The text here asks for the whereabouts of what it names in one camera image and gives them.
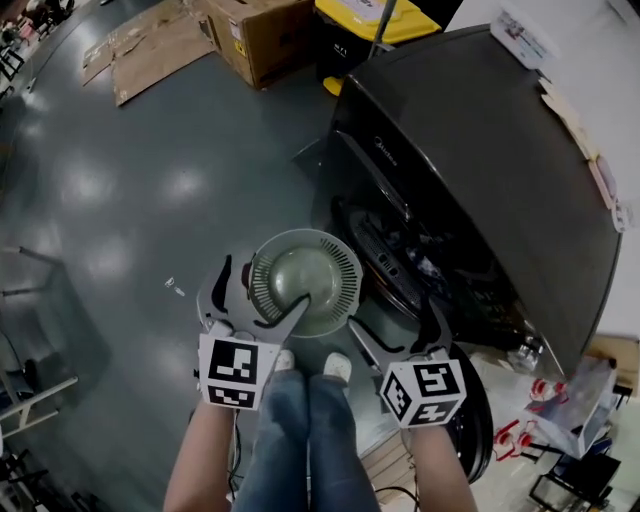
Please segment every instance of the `human arm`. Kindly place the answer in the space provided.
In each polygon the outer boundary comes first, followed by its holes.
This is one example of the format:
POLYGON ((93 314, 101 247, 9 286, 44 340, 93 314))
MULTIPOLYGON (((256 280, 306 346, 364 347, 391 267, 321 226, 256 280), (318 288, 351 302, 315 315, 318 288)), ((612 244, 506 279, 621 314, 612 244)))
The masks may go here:
POLYGON ((164 512, 228 512, 232 430, 233 409, 200 401, 173 467, 164 512))
POLYGON ((444 427, 415 429, 411 451, 423 512, 477 512, 467 477, 444 427))

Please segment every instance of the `cardboard box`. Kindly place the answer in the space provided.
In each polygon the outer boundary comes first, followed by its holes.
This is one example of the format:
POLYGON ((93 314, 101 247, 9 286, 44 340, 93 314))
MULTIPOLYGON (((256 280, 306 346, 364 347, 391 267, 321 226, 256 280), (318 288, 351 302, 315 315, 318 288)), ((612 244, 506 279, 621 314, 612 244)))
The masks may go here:
POLYGON ((309 61, 313 0, 194 1, 218 52, 257 89, 309 61))
POLYGON ((220 42, 218 41, 213 18, 210 15, 210 8, 207 0, 184 0, 191 16, 196 21, 205 37, 214 46, 216 52, 220 52, 220 42))

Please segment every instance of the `colander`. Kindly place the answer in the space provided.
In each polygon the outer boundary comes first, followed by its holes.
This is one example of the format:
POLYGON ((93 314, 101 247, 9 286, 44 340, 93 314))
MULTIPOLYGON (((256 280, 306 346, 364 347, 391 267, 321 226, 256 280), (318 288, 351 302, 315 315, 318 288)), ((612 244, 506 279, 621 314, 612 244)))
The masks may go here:
POLYGON ((362 267, 344 242, 315 229, 276 235, 253 257, 249 297, 267 322, 278 320, 294 300, 311 305, 291 333, 313 338, 334 332, 358 309, 362 267))

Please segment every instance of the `black microwave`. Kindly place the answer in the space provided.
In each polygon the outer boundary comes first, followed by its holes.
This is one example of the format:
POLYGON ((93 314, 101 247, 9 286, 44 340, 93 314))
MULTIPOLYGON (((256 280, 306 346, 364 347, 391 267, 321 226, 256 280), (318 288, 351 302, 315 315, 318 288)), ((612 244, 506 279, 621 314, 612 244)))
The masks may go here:
POLYGON ((364 63, 338 100, 312 222, 407 316, 435 303, 454 340, 561 379, 595 331, 621 235, 539 78, 487 27, 364 63))

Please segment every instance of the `white sneaker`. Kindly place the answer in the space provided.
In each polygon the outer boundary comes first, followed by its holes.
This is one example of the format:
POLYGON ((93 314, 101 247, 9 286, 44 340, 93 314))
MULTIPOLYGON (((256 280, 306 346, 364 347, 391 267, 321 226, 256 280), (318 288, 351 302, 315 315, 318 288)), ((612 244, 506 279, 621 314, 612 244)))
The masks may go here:
POLYGON ((284 370, 293 370, 296 366, 296 358, 291 350, 283 348, 278 354, 276 359, 276 365, 273 368, 274 372, 282 372, 284 370))
POLYGON ((345 382, 345 384, 349 384, 349 379, 351 378, 351 361, 347 356, 343 356, 338 352, 332 352, 327 357, 327 362, 324 363, 324 372, 325 375, 330 377, 337 377, 345 382))

